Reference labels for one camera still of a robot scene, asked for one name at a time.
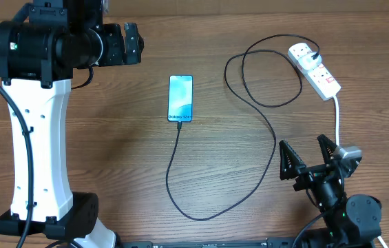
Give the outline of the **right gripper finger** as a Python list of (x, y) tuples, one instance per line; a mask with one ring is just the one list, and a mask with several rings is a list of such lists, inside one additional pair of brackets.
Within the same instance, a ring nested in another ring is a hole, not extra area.
[(280, 141), (280, 179), (288, 180), (298, 177), (306, 169), (304, 161), (285, 141)]
[(325, 164), (330, 164), (333, 160), (334, 152), (338, 145), (336, 145), (332, 140), (330, 140), (327, 136), (324, 134), (320, 134), (317, 137), (322, 157), (324, 159)]

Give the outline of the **Samsung Galaxy smartphone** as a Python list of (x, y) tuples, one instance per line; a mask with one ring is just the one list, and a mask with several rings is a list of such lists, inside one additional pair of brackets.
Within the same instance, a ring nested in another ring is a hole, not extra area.
[(193, 118), (193, 77), (171, 75), (167, 120), (169, 122), (191, 122)]

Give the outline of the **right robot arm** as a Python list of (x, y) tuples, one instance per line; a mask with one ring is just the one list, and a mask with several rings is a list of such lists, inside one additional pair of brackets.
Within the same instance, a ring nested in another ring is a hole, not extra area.
[(295, 150), (280, 141), (280, 179), (294, 179), (295, 191), (306, 192), (320, 214), (303, 227), (292, 247), (374, 247), (381, 235), (381, 201), (374, 196), (348, 196), (345, 180), (362, 160), (356, 146), (342, 147), (317, 137), (324, 162), (307, 166)]

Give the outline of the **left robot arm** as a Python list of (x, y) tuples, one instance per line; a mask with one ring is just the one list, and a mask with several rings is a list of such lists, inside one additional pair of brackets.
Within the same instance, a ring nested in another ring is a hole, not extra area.
[(0, 94), (12, 126), (14, 192), (0, 234), (53, 245), (120, 247), (98, 217), (98, 196), (74, 192), (67, 177), (66, 114), (74, 70), (140, 63), (135, 23), (104, 23), (100, 0), (40, 0), (0, 23)]

